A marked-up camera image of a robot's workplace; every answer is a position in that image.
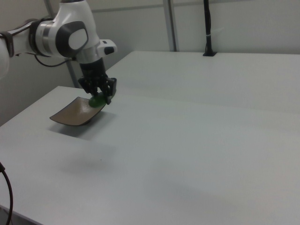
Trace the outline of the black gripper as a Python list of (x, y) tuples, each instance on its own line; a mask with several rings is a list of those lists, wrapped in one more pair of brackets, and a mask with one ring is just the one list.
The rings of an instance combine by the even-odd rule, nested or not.
[(80, 69), (82, 71), (82, 77), (78, 79), (80, 86), (93, 97), (98, 95), (100, 87), (105, 103), (109, 105), (116, 93), (117, 79), (107, 77), (103, 59), (81, 63)]

